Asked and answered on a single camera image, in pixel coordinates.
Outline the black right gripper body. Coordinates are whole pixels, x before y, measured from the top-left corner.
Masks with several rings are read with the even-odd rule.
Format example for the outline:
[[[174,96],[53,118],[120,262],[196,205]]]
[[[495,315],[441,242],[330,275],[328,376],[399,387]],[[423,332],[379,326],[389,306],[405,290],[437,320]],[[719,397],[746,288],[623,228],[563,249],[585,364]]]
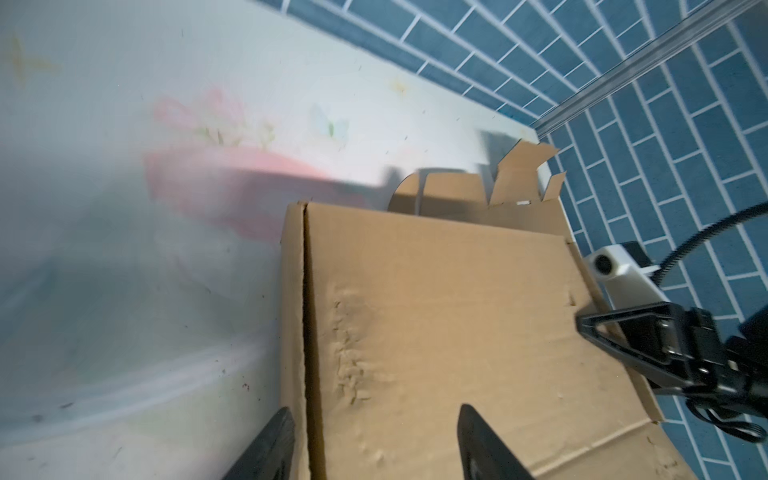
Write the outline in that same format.
[[[704,385],[686,391],[686,406],[699,419],[767,417],[767,309],[762,308],[723,341],[709,312],[696,310],[693,327]]]

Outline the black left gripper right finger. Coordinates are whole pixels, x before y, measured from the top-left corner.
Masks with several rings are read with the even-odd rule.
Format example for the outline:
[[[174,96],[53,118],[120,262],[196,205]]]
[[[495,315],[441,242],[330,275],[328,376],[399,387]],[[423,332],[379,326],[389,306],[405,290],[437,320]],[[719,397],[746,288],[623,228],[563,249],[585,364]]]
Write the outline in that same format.
[[[465,480],[534,479],[477,410],[469,404],[462,404],[460,407],[457,437]]]

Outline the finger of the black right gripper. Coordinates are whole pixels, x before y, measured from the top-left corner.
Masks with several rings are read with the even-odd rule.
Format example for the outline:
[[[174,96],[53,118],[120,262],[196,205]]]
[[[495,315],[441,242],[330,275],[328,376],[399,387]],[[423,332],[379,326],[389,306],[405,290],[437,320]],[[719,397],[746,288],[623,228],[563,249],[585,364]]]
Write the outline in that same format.
[[[692,372],[692,313],[669,303],[580,315],[576,330],[587,341],[656,386],[683,390],[696,384]]]

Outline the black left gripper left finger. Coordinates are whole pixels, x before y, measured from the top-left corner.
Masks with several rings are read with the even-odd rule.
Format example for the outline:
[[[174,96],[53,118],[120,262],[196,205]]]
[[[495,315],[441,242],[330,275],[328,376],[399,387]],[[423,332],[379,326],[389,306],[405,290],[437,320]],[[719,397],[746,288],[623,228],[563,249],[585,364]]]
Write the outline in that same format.
[[[223,476],[224,480],[284,480],[290,477],[295,421],[281,407]]]

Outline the brown cardboard box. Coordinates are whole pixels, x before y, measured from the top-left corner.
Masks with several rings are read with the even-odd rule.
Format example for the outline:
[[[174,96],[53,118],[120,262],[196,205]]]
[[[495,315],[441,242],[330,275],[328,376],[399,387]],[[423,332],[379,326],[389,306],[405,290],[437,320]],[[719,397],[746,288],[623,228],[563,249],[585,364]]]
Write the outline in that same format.
[[[473,406],[537,479],[689,479],[645,387],[576,331],[597,300],[554,235],[293,204],[281,402],[295,479],[459,479]]]

